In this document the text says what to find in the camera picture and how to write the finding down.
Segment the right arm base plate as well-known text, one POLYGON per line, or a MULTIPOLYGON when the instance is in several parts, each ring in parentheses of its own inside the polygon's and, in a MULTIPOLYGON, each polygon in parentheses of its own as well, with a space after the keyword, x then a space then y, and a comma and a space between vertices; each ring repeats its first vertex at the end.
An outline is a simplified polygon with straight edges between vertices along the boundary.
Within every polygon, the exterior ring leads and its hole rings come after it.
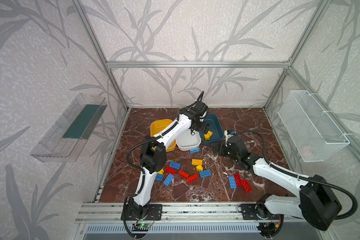
POLYGON ((237 209, 244 220, 275 222, 281 219, 280 216, 271 214, 264 204, 240 204, 237 209))

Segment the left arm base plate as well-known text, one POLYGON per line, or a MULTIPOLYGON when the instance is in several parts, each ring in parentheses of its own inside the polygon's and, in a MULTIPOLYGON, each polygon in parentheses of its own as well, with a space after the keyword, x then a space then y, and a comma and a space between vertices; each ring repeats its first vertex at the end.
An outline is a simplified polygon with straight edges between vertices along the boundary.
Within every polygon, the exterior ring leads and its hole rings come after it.
POLYGON ((146 206, 126 205, 122 210, 121 220, 137 221, 137 220, 161 220, 163 205, 149 204, 146 206))

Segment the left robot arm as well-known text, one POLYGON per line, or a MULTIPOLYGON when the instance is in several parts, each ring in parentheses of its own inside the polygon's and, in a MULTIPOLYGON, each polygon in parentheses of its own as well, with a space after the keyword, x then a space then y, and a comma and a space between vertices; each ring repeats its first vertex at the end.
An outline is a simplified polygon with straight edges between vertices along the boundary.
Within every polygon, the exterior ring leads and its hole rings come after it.
POLYGON ((168 127, 152 137, 145 137, 143 142, 128 151, 126 162, 140 171, 140 179, 135 193, 125 198, 125 218, 131 216, 140 220, 149 214, 152 187, 156 175, 167 162, 167 148, 186 130, 206 134, 209 130, 209 124, 204 121, 207 111, 208 106, 196 100, 179 109, 176 119, 168 127))

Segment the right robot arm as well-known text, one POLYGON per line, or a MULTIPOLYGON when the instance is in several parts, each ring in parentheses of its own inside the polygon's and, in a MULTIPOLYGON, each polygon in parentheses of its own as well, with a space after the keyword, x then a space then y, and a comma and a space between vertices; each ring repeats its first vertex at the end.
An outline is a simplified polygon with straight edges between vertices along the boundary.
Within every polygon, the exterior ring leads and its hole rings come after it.
POLYGON ((250 153, 239 135, 213 145, 214 154, 228 157, 245 171, 270 180, 292 193, 291 197, 264 195, 258 202, 260 212, 304 219, 317 230, 326 231, 335 220, 351 217, 358 209, 356 197, 325 178, 297 174, 269 161, 263 154, 250 153))

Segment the yellow long brick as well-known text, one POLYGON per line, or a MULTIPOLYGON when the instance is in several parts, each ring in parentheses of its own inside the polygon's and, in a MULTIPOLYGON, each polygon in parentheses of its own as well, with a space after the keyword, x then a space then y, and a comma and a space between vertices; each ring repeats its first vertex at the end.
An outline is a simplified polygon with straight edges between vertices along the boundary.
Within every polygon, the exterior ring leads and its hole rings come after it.
POLYGON ((192 165, 193 166, 202 166, 203 165, 203 160, 192 159, 192 165))

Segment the blue brick group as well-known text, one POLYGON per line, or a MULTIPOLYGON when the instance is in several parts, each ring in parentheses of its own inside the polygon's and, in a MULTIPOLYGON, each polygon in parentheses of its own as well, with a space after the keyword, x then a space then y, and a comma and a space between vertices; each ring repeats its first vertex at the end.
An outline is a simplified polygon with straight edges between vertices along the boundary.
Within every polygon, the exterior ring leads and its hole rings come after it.
POLYGON ((233 176, 229 177, 229 184, 230 184, 231 189, 237 188, 235 177, 233 177, 233 176))

